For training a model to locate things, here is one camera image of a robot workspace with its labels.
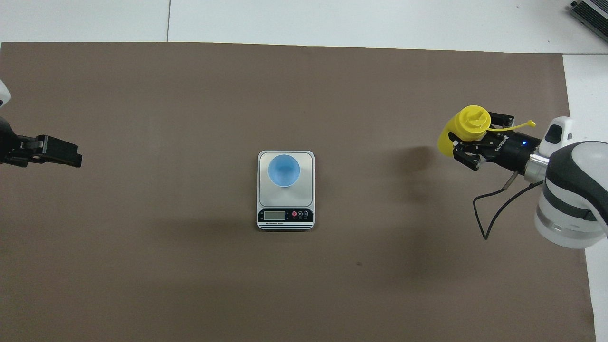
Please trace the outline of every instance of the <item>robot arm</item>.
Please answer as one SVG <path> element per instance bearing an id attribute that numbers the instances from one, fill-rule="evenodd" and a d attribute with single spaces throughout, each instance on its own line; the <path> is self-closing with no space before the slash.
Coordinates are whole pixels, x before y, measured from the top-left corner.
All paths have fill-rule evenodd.
<path id="1" fill-rule="evenodd" d="M 449 155 L 452 147 L 454 159 L 472 170 L 479 169 L 480 161 L 488 161 L 514 171 L 514 176 L 524 175 L 530 183 L 543 181 L 534 222 L 549 241 L 585 248 L 608 235 L 608 173 L 604 171 L 608 169 L 608 144 L 573 143 L 569 117 L 553 119 L 540 140 L 492 128 L 494 116 L 501 114 L 486 112 L 491 125 L 480 125 L 482 116 L 471 116 L 471 108 L 475 112 L 481 107 L 464 108 L 446 125 L 438 141 L 443 154 Z"/>
<path id="2" fill-rule="evenodd" d="M 10 92 L 0 80 L 0 108 L 9 100 Z M 78 146 L 48 135 L 35 138 L 17 135 L 9 123 L 0 117 L 0 164 L 27 167 L 29 162 L 54 162 L 80 167 L 82 155 L 78 154 Z"/>
<path id="3" fill-rule="evenodd" d="M 585 248 L 608 235 L 608 144 L 584 141 L 551 154 L 534 218 L 548 240 Z"/>

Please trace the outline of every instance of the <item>scale platform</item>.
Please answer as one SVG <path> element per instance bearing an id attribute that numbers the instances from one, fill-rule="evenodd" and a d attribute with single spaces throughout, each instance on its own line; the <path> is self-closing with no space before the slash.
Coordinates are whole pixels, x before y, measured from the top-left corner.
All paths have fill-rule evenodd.
<path id="1" fill-rule="evenodd" d="M 258 155 L 258 227 L 307 230 L 315 222 L 314 154 L 262 151 Z"/>

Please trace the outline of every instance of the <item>white table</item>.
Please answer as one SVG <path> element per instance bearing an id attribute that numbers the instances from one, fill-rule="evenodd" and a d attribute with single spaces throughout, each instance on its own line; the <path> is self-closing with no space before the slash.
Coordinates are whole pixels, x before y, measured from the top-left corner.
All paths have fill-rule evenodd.
<path id="1" fill-rule="evenodd" d="M 577 133 L 581 139 L 608 141 L 608 43 L 566 13 L 569 2 L 3 0 L 0 41 L 205 41 L 559 53 L 564 54 Z M 597 340 L 608 342 L 608 241 L 588 248 L 586 255 Z"/>

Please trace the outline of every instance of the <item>yellow cap strap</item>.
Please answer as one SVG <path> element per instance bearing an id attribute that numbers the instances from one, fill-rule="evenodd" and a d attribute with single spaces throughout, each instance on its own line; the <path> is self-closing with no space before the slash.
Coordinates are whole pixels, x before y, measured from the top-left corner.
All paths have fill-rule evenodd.
<path id="1" fill-rule="evenodd" d="M 534 123 L 534 121 L 528 120 L 528 122 L 526 122 L 525 124 L 521 124 L 521 125 L 517 125 L 517 126 L 513 126 L 513 127 L 507 127 L 507 128 L 488 128 L 488 131 L 492 131 L 492 132 L 512 131 L 516 128 L 521 128 L 523 126 L 535 127 L 536 124 Z"/>

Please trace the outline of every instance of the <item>electronic device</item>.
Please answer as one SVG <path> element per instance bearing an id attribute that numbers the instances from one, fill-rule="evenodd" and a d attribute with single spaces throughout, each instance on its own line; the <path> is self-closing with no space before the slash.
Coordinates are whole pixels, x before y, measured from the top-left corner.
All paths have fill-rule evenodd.
<path id="1" fill-rule="evenodd" d="M 579 0 L 573 1 L 570 14 L 594 31 L 603 40 L 608 41 L 608 1 Z"/>
<path id="2" fill-rule="evenodd" d="M 273 231 L 311 229 L 316 220 L 314 172 L 310 151 L 260 152 L 258 227 Z"/>

